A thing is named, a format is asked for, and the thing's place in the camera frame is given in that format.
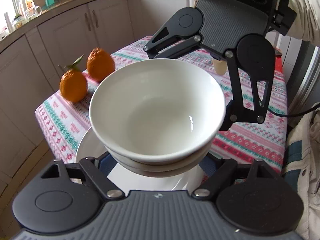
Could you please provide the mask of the right hand in beige glove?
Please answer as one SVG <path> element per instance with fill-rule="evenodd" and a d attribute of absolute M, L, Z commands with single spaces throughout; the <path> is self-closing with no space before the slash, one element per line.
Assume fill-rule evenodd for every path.
<path fill-rule="evenodd" d="M 214 69 L 217 75 L 224 75 L 227 72 L 227 62 L 213 59 Z"/>

